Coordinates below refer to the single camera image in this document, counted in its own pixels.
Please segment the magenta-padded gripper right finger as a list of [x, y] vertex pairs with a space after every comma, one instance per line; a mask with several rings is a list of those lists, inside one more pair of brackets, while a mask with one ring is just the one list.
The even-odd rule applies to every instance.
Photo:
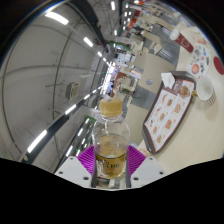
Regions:
[[154, 157], [146, 157], [133, 146], [128, 148], [125, 172], [127, 188], [140, 188], [164, 176], [164, 169]]

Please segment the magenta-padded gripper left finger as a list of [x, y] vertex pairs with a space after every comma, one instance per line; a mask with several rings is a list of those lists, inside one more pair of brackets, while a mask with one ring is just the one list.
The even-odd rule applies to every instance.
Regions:
[[55, 175], [84, 188], [95, 188], [97, 168], [94, 147], [88, 147], [78, 156], [69, 156]]

